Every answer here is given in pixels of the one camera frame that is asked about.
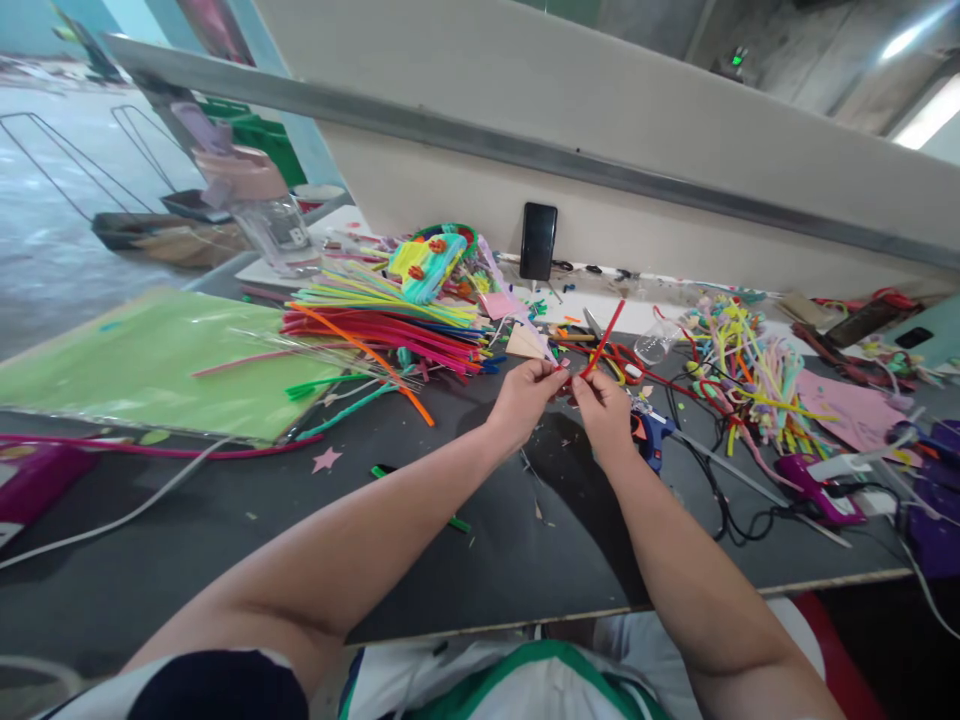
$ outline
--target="green bin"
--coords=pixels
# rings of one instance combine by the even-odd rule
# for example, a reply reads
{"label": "green bin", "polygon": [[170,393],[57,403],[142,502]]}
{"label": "green bin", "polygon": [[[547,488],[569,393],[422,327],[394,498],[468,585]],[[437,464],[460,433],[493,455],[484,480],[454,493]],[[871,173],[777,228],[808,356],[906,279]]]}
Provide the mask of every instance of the green bin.
{"label": "green bin", "polygon": [[230,100],[207,98],[199,105],[210,120],[225,120],[233,126],[233,141],[237,145],[263,150],[280,170],[287,187],[307,182],[283,123],[264,120],[249,105]]}

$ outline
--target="pink star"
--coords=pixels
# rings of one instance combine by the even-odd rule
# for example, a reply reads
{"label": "pink star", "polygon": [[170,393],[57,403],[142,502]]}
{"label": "pink star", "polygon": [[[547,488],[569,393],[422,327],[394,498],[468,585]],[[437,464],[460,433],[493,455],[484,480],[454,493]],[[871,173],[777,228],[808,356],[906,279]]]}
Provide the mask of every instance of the pink star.
{"label": "pink star", "polygon": [[343,455],[343,453],[334,452],[333,448],[327,448],[327,451],[323,455],[317,455],[313,459],[313,473],[311,474],[318,473],[321,470],[329,470],[341,455]]}

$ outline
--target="white partition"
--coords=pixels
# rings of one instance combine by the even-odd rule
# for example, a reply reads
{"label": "white partition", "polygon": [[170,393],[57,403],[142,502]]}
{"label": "white partition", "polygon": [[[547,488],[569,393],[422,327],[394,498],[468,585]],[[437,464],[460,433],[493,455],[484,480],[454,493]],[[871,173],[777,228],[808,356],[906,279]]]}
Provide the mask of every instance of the white partition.
{"label": "white partition", "polygon": [[530,200],[559,208],[554,257],[573,262],[823,297],[960,286],[956,273],[826,240],[332,123],[321,129],[378,233],[457,221],[494,249],[519,252]]}
{"label": "white partition", "polygon": [[[960,168],[518,3],[256,4],[297,79],[580,148],[833,220],[960,247],[954,230]],[[503,235],[507,224],[519,223],[525,200],[556,196],[554,204],[566,218],[561,233],[577,228],[561,238],[558,253],[568,248],[577,259],[605,253],[610,243],[622,247],[622,238],[614,241],[610,233],[583,237],[583,228],[606,218],[613,234],[629,230],[644,238],[643,252],[656,260],[652,267],[658,272],[704,273],[770,288],[802,282],[808,292],[814,283],[824,293],[844,296],[854,286],[887,282],[960,284],[960,276],[935,268],[507,165],[419,152],[415,145],[416,150],[407,147],[410,143],[332,127],[324,128],[324,136],[378,231],[466,220],[472,208],[474,221],[486,227],[476,215],[495,217],[494,234]],[[424,177],[427,167],[430,176]],[[625,213],[625,220],[612,219],[610,208]],[[663,247],[647,247],[653,242]],[[629,253],[593,260],[647,264],[635,261],[632,245]]]}

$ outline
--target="green sheet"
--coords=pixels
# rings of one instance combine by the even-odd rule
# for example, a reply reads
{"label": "green sheet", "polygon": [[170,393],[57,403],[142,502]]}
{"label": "green sheet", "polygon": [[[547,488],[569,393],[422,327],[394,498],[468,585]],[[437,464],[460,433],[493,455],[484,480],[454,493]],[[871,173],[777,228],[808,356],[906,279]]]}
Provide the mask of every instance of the green sheet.
{"label": "green sheet", "polygon": [[0,405],[272,442],[316,399],[291,402],[284,388],[341,368],[287,355],[190,374],[282,349],[231,330],[276,333],[280,324],[279,310],[258,305],[149,293],[0,365]]}

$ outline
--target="smartphone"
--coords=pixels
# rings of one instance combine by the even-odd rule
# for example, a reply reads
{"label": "smartphone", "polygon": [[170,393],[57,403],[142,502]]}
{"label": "smartphone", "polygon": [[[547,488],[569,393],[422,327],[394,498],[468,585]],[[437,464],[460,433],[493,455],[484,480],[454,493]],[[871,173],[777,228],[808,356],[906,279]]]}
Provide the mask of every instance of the smartphone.
{"label": "smartphone", "polygon": [[557,235],[557,209],[527,203],[523,206],[523,240],[520,245],[520,277],[549,280],[553,241]]}

